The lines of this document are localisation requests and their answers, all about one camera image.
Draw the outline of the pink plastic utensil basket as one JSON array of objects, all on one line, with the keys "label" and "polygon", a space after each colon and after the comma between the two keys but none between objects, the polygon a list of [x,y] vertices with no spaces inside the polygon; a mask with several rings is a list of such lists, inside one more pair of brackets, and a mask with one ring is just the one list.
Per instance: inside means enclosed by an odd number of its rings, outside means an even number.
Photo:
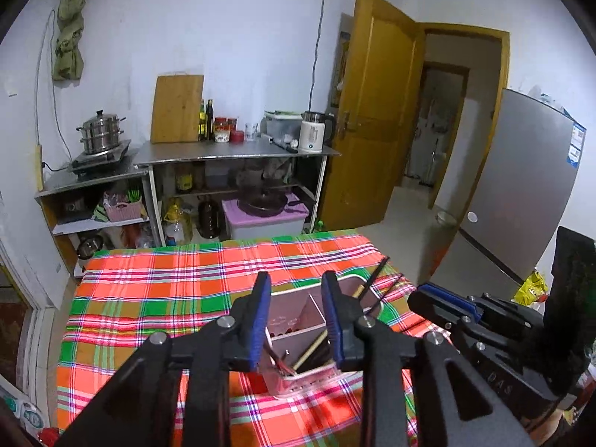
[{"label": "pink plastic utensil basket", "polygon": [[[320,283],[272,294],[266,342],[291,368],[301,353],[325,329]],[[311,393],[346,376],[331,360],[316,367],[309,360],[305,368],[296,375],[285,376],[278,371],[265,350],[261,354],[258,372],[264,378],[268,393],[277,400]]]}]

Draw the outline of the yellow wooden door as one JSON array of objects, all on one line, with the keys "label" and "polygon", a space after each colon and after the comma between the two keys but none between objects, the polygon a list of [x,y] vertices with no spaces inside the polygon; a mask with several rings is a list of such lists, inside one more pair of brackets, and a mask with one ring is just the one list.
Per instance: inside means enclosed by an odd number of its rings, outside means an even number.
[{"label": "yellow wooden door", "polygon": [[417,102],[425,35],[386,0],[356,0],[320,219],[329,230],[383,220]]}]

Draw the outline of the black frying pan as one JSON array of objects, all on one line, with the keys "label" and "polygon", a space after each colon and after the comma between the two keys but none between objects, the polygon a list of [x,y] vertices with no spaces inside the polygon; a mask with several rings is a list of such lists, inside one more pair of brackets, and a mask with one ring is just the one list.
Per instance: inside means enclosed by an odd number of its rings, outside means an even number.
[{"label": "black frying pan", "polygon": [[276,190],[261,190],[246,194],[237,200],[237,207],[247,215],[269,218],[277,216],[290,207],[301,205],[301,200],[289,200]]}]

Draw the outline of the dark oil bottle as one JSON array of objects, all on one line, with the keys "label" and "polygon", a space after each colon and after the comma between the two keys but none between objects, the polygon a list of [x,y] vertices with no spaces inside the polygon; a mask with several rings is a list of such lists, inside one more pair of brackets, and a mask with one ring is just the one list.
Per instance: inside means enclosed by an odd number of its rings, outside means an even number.
[{"label": "dark oil bottle", "polygon": [[213,119],[214,119],[214,110],[213,110],[213,100],[208,99],[206,104],[206,138],[210,141],[214,139],[214,131],[213,131]]}]

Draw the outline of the white electric kettle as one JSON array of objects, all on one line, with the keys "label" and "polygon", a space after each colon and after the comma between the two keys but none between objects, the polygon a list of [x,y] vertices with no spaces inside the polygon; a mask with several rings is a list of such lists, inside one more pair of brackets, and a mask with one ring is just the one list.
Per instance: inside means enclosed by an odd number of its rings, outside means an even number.
[{"label": "white electric kettle", "polygon": [[318,153],[332,139],[336,118],[332,114],[306,111],[300,126],[298,149],[301,152]]}]

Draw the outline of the bamboo chopstick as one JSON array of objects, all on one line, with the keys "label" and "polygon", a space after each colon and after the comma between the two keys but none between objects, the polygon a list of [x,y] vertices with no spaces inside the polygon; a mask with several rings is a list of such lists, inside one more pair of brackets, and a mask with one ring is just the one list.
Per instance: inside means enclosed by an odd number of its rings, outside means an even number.
[{"label": "bamboo chopstick", "polygon": [[328,343],[329,335],[335,333],[335,329],[336,324],[335,322],[332,322],[332,324],[330,324],[330,328],[323,330],[314,339],[314,341],[301,353],[296,362],[293,364],[292,369],[294,369],[297,373],[299,370],[304,369],[306,362],[309,361],[316,352],[318,352],[321,348],[324,347],[325,344]]}]

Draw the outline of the pink small basket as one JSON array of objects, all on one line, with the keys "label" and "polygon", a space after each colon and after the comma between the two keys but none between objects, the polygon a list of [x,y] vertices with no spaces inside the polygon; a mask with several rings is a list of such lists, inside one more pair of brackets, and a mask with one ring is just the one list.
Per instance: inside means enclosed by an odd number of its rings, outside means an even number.
[{"label": "pink small basket", "polygon": [[142,200],[134,203],[117,203],[116,205],[106,204],[104,208],[111,222],[127,221],[143,217]]}]

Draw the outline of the steel side shelf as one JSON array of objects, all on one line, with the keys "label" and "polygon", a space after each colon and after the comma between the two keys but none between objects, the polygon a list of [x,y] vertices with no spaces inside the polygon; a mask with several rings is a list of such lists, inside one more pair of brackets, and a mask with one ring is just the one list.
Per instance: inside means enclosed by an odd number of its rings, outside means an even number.
[{"label": "steel side shelf", "polygon": [[[119,216],[115,221],[95,217],[96,207],[110,191],[132,192],[142,201],[142,210],[135,217]],[[107,174],[91,177],[57,172],[47,180],[44,189],[35,194],[35,200],[73,279],[82,277],[77,249],[81,240],[89,235],[97,235],[104,229],[148,224],[152,243],[162,243],[156,220],[155,178],[146,168],[121,165]]]}]

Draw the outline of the yellow plastic bag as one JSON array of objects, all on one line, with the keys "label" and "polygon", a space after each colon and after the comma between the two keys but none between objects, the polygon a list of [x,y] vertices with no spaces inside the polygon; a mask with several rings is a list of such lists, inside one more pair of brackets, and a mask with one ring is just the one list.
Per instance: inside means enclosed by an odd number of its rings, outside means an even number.
[{"label": "yellow plastic bag", "polygon": [[548,293],[549,287],[545,279],[537,270],[534,270],[517,289],[512,300],[518,305],[529,307],[534,303],[545,303]]}]

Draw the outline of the clear storage box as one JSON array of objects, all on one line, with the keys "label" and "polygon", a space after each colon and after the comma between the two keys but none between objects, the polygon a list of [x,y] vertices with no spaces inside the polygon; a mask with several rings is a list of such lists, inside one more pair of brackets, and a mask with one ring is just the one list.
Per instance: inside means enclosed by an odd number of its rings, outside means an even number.
[{"label": "clear storage box", "polygon": [[299,139],[302,120],[301,113],[266,111],[261,122],[261,132],[279,144],[291,144]]}]

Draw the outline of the plaid tablecloth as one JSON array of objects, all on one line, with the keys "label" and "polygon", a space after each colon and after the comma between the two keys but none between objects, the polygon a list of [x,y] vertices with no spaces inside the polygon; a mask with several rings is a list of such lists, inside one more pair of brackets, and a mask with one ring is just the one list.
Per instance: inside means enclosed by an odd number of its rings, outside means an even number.
[{"label": "plaid tablecloth", "polygon": [[[259,272],[275,291],[313,285],[327,270],[368,279],[381,252],[353,230],[258,241],[114,250],[93,259],[75,292],[57,368],[58,428],[65,429],[150,333],[197,331],[246,295]],[[384,293],[400,273],[386,264],[373,290]],[[403,276],[381,319],[411,336],[430,331],[412,313],[413,286]],[[230,377],[231,441],[237,446],[355,446],[362,378],[351,374],[320,390],[276,400],[261,376]]]}]

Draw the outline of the steel kitchen table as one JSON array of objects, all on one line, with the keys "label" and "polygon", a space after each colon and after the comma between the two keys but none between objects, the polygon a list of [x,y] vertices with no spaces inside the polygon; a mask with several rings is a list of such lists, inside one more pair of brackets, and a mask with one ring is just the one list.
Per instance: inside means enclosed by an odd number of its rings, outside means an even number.
[{"label": "steel kitchen table", "polygon": [[159,237],[166,241],[165,214],[171,199],[178,197],[192,210],[192,242],[230,238],[226,224],[213,238],[198,231],[198,206],[205,200],[221,203],[241,195],[244,189],[279,189],[305,200],[308,215],[301,231],[315,229],[327,163],[337,152],[326,146],[321,152],[291,152],[270,137],[243,143],[151,143],[142,144],[133,159],[149,171],[150,196],[156,206]]}]

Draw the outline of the purple lid storage bin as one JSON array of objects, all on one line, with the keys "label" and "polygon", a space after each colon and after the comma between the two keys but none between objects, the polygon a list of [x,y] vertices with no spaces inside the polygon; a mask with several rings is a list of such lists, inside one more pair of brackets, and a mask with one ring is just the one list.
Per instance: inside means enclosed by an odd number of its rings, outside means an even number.
[{"label": "purple lid storage bin", "polygon": [[[281,193],[285,194],[289,200],[300,200],[293,193]],[[302,202],[301,205],[290,207],[277,216],[255,217],[238,209],[238,199],[230,199],[221,203],[227,232],[233,240],[299,235],[302,233],[309,215],[308,207]]]}]

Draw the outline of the silver refrigerator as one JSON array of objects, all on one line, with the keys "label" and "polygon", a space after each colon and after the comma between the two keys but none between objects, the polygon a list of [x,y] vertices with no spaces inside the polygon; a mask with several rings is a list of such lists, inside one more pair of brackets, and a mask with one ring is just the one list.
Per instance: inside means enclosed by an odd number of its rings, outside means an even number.
[{"label": "silver refrigerator", "polygon": [[461,296],[514,296],[555,234],[575,185],[586,129],[506,89],[471,203],[431,282]]}]

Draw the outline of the red lid jar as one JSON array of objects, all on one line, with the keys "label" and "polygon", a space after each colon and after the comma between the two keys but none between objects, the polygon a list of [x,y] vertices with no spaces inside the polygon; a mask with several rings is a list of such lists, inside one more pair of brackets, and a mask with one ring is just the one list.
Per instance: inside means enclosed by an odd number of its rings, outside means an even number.
[{"label": "red lid jar", "polygon": [[216,143],[240,143],[244,141],[244,131],[237,127],[236,118],[216,117],[213,122],[213,140]]}]

